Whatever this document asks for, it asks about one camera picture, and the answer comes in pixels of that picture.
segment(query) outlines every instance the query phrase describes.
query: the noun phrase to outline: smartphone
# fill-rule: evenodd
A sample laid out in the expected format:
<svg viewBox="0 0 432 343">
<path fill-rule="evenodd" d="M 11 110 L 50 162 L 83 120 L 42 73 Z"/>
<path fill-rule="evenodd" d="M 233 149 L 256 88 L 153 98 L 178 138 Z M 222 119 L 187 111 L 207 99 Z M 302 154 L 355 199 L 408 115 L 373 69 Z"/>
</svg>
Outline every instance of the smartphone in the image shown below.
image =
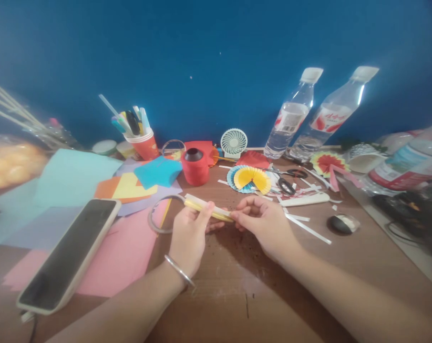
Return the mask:
<svg viewBox="0 0 432 343">
<path fill-rule="evenodd" d="M 17 307 L 48 315 L 65 306 L 120 208 L 116 199 L 90 200 L 20 293 Z"/>
</svg>

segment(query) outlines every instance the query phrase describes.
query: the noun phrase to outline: yellow paper fan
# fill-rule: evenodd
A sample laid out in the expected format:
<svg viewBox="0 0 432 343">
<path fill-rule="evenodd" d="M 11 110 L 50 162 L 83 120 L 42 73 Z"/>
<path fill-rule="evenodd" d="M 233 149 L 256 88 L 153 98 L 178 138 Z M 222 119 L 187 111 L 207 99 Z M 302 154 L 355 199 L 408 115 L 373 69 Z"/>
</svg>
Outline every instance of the yellow paper fan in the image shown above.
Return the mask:
<svg viewBox="0 0 432 343">
<path fill-rule="evenodd" d="M 270 178 L 258 168 L 245 167 L 235 173 L 234 184 L 238 189 L 242 189 L 250 182 L 253 182 L 264 195 L 272 188 Z"/>
</svg>

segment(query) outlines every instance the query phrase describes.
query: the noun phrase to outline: plastic bag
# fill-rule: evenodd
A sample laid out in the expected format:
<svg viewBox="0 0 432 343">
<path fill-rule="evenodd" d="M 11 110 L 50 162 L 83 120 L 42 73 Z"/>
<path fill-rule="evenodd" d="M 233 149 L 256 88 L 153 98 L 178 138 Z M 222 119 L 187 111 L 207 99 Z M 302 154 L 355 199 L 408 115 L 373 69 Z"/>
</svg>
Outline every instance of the plastic bag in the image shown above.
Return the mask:
<svg viewBox="0 0 432 343">
<path fill-rule="evenodd" d="M 18 185 L 41 174 L 48 158 L 26 141 L 0 135 L 0 189 Z"/>
</svg>

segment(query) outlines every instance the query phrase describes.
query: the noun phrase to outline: orange cup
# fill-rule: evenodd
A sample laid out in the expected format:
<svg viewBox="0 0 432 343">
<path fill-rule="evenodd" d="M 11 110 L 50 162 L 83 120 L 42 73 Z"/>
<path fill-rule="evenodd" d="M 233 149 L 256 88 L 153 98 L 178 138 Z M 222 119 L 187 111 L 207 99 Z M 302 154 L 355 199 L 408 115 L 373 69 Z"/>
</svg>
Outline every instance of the orange cup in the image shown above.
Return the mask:
<svg viewBox="0 0 432 343">
<path fill-rule="evenodd" d="M 152 129 L 149 129 L 148 133 L 144 136 L 135 138 L 125 137 L 125 140 L 134 147 L 136 152 L 139 153 L 145 161 L 150 161 L 160 156 Z"/>
</svg>

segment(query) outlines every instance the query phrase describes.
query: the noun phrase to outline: phone screen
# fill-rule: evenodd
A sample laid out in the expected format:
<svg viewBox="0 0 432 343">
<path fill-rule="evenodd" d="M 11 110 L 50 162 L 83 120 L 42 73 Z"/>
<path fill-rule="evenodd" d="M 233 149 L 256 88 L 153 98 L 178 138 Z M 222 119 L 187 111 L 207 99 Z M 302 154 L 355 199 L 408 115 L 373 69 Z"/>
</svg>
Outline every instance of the phone screen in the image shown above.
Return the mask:
<svg viewBox="0 0 432 343">
<path fill-rule="evenodd" d="M 24 291 L 20 303 L 46 310 L 57 307 L 115 206 L 114 201 L 98 199 L 87 203 Z"/>
</svg>

